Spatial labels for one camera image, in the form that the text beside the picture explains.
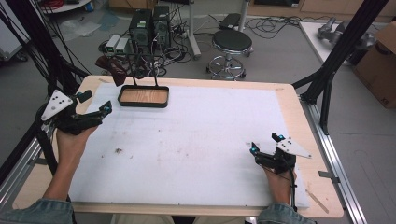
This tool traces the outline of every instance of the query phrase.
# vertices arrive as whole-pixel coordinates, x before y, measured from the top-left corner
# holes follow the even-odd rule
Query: hand
[[[275,174],[274,170],[263,167],[264,172],[267,175],[268,185],[270,186],[271,194],[274,198],[275,203],[286,203],[290,204],[290,173],[289,171],[282,174]]]
[[[88,137],[96,130],[96,127],[82,131],[79,135],[64,133],[57,130],[56,140],[58,143],[59,165],[79,164],[85,150]]]

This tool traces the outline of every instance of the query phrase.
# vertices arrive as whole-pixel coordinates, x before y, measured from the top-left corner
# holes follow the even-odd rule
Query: round stool seat
[[[213,35],[213,44],[216,48],[229,53],[241,53],[249,50],[252,42],[250,37],[235,30],[217,31]]]

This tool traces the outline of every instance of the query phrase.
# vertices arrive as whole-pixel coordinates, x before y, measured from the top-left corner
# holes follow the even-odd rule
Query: desk
[[[92,90],[92,92],[95,93],[96,88],[102,82],[112,82],[112,77],[86,77],[79,91]],[[128,78],[126,84],[128,83],[132,84],[133,82]],[[139,84],[152,85],[153,80],[145,78],[139,80]],[[275,91],[289,135],[304,148],[309,148],[313,156],[313,159],[308,162],[303,162],[303,160],[301,160],[301,162],[298,163],[302,175],[304,176],[306,193],[311,205],[308,209],[301,209],[299,212],[307,217],[340,217],[343,215],[344,212],[332,185],[332,181],[318,176],[318,171],[327,171],[327,169],[321,158],[318,146],[305,118],[296,92],[291,85],[172,78],[160,78],[159,84],[163,86],[196,86]],[[89,105],[91,101],[90,99],[84,105],[80,105],[77,112],[84,113],[87,105]],[[41,197],[49,182],[50,172],[48,168],[36,165],[18,195],[14,207],[25,207],[30,205],[37,198]],[[248,206],[165,206],[125,203],[74,203],[74,207],[76,212],[241,217],[254,217],[262,210],[262,208]]]

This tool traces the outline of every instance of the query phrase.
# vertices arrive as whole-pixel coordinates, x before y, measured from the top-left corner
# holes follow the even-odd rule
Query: stool
[[[248,53],[252,45],[250,37],[235,30],[221,30],[213,35],[212,44],[215,49],[226,53],[225,56],[215,57],[207,65],[206,72],[212,74],[212,79],[221,77],[235,80],[246,76],[244,65],[232,55]]]

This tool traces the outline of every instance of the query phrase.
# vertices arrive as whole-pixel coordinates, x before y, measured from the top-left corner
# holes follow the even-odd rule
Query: person
[[[43,197],[25,209],[15,209],[0,214],[0,223],[41,223],[69,224],[73,223],[72,204],[66,201],[73,175],[78,168],[89,136],[97,127],[87,129],[79,135],[56,132],[59,161],[55,175],[51,179]],[[268,208],[257,218],[258,223],[302,223],[313,224],[315,221],[294,212],[290,206],[290,174],[276,175],[271,169],[264,167],[269,187],[274,199]],[[153,223],[172,223],[170,217],[157,216]],[[149,216],[122,216],[119,222],[143,223]],[[244,223],[241,217],[197,217],[194,224],[205,223]]]

